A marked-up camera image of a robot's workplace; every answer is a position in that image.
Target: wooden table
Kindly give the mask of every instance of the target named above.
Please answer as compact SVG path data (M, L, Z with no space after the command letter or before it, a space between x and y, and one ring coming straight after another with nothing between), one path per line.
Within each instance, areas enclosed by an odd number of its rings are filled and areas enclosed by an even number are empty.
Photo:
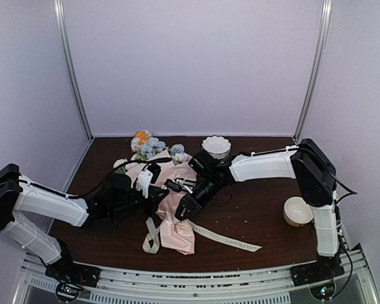
M168 146L182 143L186 152L195 154L202 137L161 137ZM69 193L89 190L112 168L115 160L128 158L131 138L94 140ZM229 137L231 153L265 151L292 144L287 137ZM206 272L261 269L315 260L316 236L311 225L288 226L282 215L284 202L300 192L295 180L251 180L227 188L232 199L225 206L209 204L193 222L230 238L258 244L263 248L251 253L213 242L196 234L196 253L184 256L161 248L151 255L143 252L148 230L144 213L124 220L118 227L97 232L85 231L55 221L50 235L64 240L78 262L135 270ZM228 196L221 191L216 205Z

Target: pink wrapping paper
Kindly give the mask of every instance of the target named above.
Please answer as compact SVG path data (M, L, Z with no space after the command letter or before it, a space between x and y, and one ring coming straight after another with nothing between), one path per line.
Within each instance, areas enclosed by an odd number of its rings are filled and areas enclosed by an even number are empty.
M155 157L169 157L168 151L164 151ZM167 179L176 179L181 177L190 181L196 180L196 172L189 166L188 162L181 163L177 166L173 162L161 163L161 173L155 182L158 187L165 187L164 183ZM132 179L132 183L136 180L144 165L138 165L130 169L126 174ZM191 224L188 222L179 222L175 218L176 209L179 206L181 198L185 193L176 193L170 191L167 197L159 204L156 214L162 219L160 225L161 245L165 248L177 250L184 255L194 254L194 232Z

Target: white panel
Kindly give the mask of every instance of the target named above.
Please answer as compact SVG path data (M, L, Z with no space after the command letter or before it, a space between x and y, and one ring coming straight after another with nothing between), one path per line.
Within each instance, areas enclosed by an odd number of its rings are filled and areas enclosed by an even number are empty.
M380 291L380 0L334 1L303 137L359 192L341 202L343 223L350 245L362 243Z
M0 1L0 169L14 162L61 189L87 144L67 78L52 0ZM34 217L45 229L49 220ZM25 252L0 235L0 303Z
M96 136L292 135L320 0L65 0Z

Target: bowl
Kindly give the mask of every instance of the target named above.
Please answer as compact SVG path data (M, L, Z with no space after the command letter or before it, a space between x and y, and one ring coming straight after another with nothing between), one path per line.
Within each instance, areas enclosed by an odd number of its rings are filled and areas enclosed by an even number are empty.
M231 150L231 143L222 136L210 136L203 140L203 149L212 157L221 160L228 156Z
M283 216L293 227L307 225L314 218L310 206L299 196L293 196L284 203Z

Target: white ribbon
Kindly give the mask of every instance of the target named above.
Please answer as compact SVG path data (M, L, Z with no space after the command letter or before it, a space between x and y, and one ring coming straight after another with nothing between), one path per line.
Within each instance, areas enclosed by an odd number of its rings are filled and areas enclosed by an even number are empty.
M204 236L205 238L211 239L218 243L239 248L242 250L250 251L250 252L256 252L257 250L262 248L261 246L245 243L242 241L238 241L237 239L231 239L230 237L222 236L208 229L205 229L204 227L196 225L190 220L186 220L186 222L190 223L191 227L193 228L193 231L197 232L200 236ZM158 235L160 232L160 226L156 228L151 217L147 219L146 226L148 227L149 233L145 237L142 248L147 253L155 254L158 252L160 248L160 241L159 241L159 235Z

